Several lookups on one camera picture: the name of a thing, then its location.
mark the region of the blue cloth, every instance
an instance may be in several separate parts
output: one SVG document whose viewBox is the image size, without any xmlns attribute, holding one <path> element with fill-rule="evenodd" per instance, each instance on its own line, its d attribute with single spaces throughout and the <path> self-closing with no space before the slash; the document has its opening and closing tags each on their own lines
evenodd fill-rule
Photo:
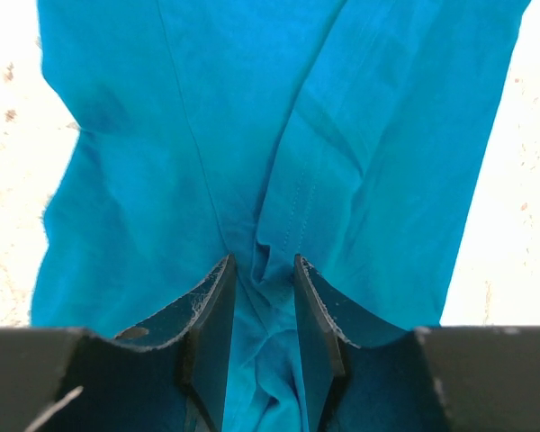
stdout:
<svg viewBox="0 0 540 432">
<path fill-rule="evenodd" d="M 294 255 L 395 325 L 439 322 L 527 4 L 39 0 L 81 131 L 32 325 L 113 336 L 233 252 L 225 430 L 299 432 Z"/>
</svg>

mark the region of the garment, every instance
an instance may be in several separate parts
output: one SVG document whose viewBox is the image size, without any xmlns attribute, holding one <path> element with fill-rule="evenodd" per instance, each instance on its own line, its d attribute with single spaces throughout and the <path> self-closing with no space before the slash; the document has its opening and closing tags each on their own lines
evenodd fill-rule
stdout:
<svg viewBox="0 0 540 432">
<path fill-rule="evenodd" d="M 232 252 L 224 428 L 300 431 L 294 255 L 397 326 L 438 324 L 527 4 L 39 0 L 81 131 L 32 325 L 113 336 Z"/>
</svg>

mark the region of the bunched fabric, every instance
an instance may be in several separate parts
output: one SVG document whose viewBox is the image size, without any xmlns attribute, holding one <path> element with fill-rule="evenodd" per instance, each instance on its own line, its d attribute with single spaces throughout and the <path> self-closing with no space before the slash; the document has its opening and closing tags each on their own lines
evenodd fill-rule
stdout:
<svg viewBox="0 0 540 432">
<path fill-rule="evenodd" d="M 113 336 L 232 252 L 224 430 L 301 431 L 294 255 L 397 326 L 438 324 L 527 4 L 39 0 L 81 131 L 31 324 Z M 414 430 L 387 364 L 341 430 Z"/>
</svg>

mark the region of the white surface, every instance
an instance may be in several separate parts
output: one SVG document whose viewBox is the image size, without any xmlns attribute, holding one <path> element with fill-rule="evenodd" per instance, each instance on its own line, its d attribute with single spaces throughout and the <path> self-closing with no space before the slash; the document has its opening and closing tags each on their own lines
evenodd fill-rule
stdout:
<svg viewBox="0 0 540 432">
<path fill-rule="evenodd" d="M 37 40 L 33 2 L 1 0 L 0 325 L 27 323 L 41 213 L 77 135 L 41 79 Z M 540 324 L 540 0 L 526 12 L 443 324 Z"/>
</svg>

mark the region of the blue fabric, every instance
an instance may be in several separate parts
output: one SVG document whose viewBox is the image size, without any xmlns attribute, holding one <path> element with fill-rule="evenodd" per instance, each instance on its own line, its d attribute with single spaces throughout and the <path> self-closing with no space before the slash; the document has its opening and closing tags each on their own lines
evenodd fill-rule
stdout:
<svg viewBox="0 0 540 432">
<path fill-rule="evenodd" d="M 233 252 L 225 430 L 299 432 L 294 255 L 395 325 L 439 322 L 527 4 L 39 0 L 81 132 L 32 325 L 113 336 Z"/>
</svg>

